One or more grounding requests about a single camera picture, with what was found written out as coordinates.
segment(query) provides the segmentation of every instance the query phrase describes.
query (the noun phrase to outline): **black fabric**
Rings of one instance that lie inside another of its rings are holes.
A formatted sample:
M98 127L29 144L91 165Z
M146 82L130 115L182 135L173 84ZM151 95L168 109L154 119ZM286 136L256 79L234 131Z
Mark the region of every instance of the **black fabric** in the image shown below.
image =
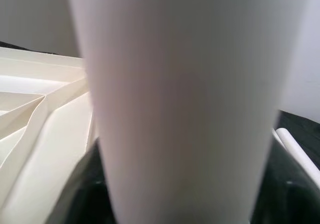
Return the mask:
M115 224L97 142L76 165L46 224Z
M9 49L16 49L16 50L28 50L26 48L19 47L17 45L8 44L8 43L2 42L2 41L0 41L0 47L9 48Z
M273 142L251 224L320 223L320 191L284 148Z
M15 50L26 50L26 51L32 51L32 52L39 52L39 53L44 53L44 54L55 55L55 53L29 50L29 49L26 49L26 48L23 48L23 47L20 47L20 46L17 46L17 45L12 45L12 44L9 44L9 43L5 43L5 42L2 42L2 41L0 41L0 47L9 48L9 49L15 49Z
M276 128L287 129L317 168L320 169L320 124L281 111Z

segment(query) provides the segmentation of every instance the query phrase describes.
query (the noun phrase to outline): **white wall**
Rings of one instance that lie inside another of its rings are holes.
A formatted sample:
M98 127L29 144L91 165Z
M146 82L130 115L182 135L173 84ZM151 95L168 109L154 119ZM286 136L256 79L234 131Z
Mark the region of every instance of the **white wall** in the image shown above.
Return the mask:
M0 0L0 41L78 56L67 0Z
M281 109L320 123L320 0L309 0Z

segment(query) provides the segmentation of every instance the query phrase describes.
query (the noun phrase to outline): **gray wall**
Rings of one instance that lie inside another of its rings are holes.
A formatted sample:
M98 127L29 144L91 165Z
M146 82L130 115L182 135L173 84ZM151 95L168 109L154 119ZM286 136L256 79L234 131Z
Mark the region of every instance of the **gray wall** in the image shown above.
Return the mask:
M0 41L78 56L67 0L0 0Z
M320 123L320 0L309 0L281 108Z

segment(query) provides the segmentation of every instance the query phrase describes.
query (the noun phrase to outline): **dark surface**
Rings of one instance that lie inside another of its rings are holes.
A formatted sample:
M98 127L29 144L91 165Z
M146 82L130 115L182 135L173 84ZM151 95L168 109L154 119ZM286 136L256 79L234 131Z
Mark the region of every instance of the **dark surface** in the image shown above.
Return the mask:
M317 168L320 169L320 124L281 111L277 124L278 128L287 129Z
M32 51L32 52L39 52L39 53L55 55L54 53L49 53L49 52L40 52L40 51L29 50L29 49L26 49L26 48L23 48L23 47L20 47L20 46L17 46L17 45L8 44L8 43L2 42L2 41L0 41L0 47L9 48L9 49L15 49L15 50L27 50L27 51Z
M304 223L320 223L320 192L274 140L251 224Z
M114 224L97 142L76 165L46 224Z

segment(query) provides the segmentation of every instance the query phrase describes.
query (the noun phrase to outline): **white cylinder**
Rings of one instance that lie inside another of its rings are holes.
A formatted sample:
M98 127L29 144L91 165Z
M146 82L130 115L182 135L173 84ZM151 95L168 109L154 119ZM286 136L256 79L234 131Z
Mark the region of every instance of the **white cylinder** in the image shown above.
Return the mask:
M306 0L70 0L121 224L247 223Z

